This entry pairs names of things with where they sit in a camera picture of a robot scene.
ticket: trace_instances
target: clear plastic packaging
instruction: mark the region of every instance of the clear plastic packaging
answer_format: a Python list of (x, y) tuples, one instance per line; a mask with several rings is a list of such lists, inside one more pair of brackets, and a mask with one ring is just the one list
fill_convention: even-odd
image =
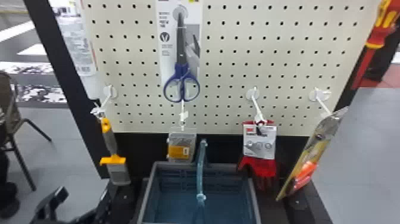
[(168, 161), (173, 163), (190, 163), (196, 147), (197, 129), (171, 127), (168, 136)]

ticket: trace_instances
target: pegboard hook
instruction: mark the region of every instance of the pegboard hook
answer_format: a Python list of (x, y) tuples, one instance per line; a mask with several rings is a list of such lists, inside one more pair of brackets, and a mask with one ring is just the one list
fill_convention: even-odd
[(98, 119), (101, 119), (102, 117), (105, 116), (105, 105), (108, 103), (110, 99), (114, 99), (117, 97), (117, 90), (115, 87), (112, 85), (108, 85), (103, 89), (104, 94), (107, 96), (103, 103), (99, 106), (97, 103), (95, 103), (95, 108), (92, 109), (90, 112), (94, 116), (96, 116)]
[(324, 104), (323, 101), (327, 100), (332, 92), (326, 90), (323, 91), (317, 87), (314, 87), (314, 90), (310, 92), (309, 99), (313, 102), (317, 101), (321, 107), (325, 110), (325, 113), (321, 114), (321, 117), (327, 117), (332, 114), (332, 112), (328, 109), (328, 107)]
[(179, 125), (182, 131), (185, 129), (185, 120), (189, 117), (189, 112), (185, 111), (185, 101), (180, 102)]
[(246, 98), (248, 100), (251, 100), (254, 104), (255, 111), (256, 111), (256, 115), (254, 116), (254, 122), (256, 124), (258, 124), (259, 122), (265, 121), (263, 113), (261, 112), (260, 107), (258, 106), (257, 101), (256, 101), (256, 99), (258, 99), (259, 96), (260, 96), (260, 92), (258, 91), (256, 86), (254, 86), (252, 89), (249, 89), (246, 94)]

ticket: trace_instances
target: red tool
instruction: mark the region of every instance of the red tool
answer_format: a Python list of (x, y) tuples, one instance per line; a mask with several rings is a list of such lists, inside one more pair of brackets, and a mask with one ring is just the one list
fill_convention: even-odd
[(385, 38), (393, 32), (395, 24), (400, 13), (400, 0), (382, 0), (379, 4), (378, 17), (372, 28), (370, 37), (367, 39), (365, 46), (367, 47), (364, 58), (358, 68), (351, 89), (360, 86), (363, 75), (375, 54), (376, 49), (385, 45)]

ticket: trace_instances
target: yellow tool handle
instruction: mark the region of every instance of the yellow tool handle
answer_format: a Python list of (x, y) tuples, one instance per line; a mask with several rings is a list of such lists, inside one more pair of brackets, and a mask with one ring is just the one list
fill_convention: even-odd
[(117, 141), (115, 140), (113, 129), (111, 128), (110, 121), (103, 117), (101, 119), (101, 130), (103, 133), (105, 145), (107, 146), (108, 151), (113, 154), (117, 154)]

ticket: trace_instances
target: pegboard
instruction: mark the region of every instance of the pegboard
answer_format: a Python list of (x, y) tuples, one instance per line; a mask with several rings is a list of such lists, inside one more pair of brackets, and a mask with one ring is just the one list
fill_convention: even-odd
[[(85, 0), (99, 77), (118, 97), (107, 107), (116, 132), (168, 132), (180, 104), (163, 96), (155, 1)], [(204, 0), (200, 96), (187, 104), (198, 133), (240, 134), (254, 117), (253, 86), (279, 135), (308, 136), (322, 108), (308, 99), (332, 92), (334, 109), (376, 17), (379, 0)]]

